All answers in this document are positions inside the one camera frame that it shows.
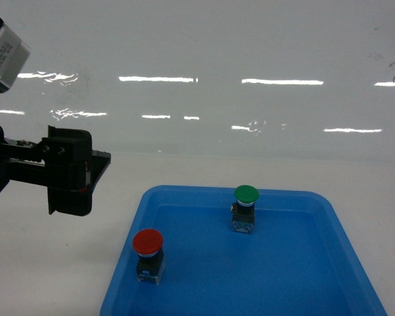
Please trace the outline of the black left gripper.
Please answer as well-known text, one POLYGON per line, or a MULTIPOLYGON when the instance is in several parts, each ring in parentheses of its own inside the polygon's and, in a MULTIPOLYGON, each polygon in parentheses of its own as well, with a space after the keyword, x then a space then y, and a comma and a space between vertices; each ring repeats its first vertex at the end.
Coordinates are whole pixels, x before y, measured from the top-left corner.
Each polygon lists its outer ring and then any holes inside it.
POLYGON ((92 149, 85 130, 48 128, 40 143, 6 139, 0 126, 0 193, 12 180, 47 188, 48 209, 75 216, 92 210, 92 194, 111 154, 92 149))

